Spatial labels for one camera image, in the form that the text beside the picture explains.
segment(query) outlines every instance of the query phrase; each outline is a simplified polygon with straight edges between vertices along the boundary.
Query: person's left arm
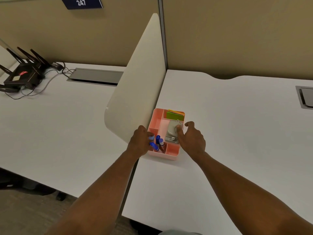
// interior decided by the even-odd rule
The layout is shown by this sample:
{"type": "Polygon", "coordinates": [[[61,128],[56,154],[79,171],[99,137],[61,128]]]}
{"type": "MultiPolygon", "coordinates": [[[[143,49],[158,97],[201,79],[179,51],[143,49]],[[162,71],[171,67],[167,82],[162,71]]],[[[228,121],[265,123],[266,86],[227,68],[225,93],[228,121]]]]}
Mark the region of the person's left arm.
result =
{"type": "Polygon", "coordinates": [[[125,152],[68,209],[46,235],[110,234],[114,228],[127,182],[135,162],[146,154],[149,136],[142,125],[125,152]]]}

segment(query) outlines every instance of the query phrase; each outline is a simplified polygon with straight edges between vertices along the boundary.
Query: sign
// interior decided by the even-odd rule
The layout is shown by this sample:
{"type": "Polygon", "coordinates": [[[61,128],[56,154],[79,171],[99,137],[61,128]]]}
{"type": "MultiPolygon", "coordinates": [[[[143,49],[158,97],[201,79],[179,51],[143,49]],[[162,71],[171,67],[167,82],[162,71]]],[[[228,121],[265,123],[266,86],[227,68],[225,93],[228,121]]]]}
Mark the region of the sign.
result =
{"type": "Polygon", "coordinates": [[[103,8],[100,0],[62,0],[68,10],[103,8]]]}

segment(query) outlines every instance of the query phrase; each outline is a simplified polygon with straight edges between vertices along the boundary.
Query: desk surface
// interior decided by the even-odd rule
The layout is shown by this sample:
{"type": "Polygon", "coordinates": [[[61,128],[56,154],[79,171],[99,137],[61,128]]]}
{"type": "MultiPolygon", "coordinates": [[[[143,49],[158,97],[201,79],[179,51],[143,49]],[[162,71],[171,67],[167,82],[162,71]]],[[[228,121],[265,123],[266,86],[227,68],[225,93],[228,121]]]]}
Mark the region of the desk surface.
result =
{"type": "MultiPolygon", "coordinates": [[[[74,63],[66,67],[125,69],[74,63]]],[[[35,92],[55,74],[48,73],[35,92]]],[[[78,197],[127,144],[104,125],[115,87],[66,80],[59,75],[42,94],[19,100],[0,92],[0,167],[78,197]]]]}
{"type": "MultiPolygon", "coordinates": [[[[313,222],[313,110],[295,86],[313,81],[168,70],[156,107],[184,111],[206,152],[313,222]]],[[[178,161],[139,159],[122,215],[159,230],[241,234],[183,150],[178,161]]]]}

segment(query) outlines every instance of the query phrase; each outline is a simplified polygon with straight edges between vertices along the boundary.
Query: green sticky note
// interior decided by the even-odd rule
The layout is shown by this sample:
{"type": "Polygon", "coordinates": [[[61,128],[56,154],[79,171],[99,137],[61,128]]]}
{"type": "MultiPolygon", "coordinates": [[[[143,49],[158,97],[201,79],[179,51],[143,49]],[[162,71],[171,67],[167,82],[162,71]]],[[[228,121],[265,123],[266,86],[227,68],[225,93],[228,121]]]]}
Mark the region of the green sticky note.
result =
{"type": "Polygon", "coordinates": [[[184,121],[183,115],[175,114],[175,113],[170,112],[170,111],[166,112],[166,118],[170,119],[170,120],[184,121]]]}

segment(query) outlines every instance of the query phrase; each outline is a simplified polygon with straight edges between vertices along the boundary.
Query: gray floor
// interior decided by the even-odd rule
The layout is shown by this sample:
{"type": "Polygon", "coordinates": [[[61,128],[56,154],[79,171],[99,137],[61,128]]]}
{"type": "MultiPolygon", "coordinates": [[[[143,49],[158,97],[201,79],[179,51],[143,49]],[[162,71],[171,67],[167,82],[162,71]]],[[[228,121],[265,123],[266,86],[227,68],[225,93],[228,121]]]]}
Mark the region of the gray floor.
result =
{"type": "MultiPolygon", "coordinates": [[[[68,196],[57,201],[56,194],[27,195],[14,190],[0,190],[0,234],[41,235],[54,224],[76,200],[68,196]]],[[[119,217],[112,235],[136,235],[129,219],[119,217]]]]}

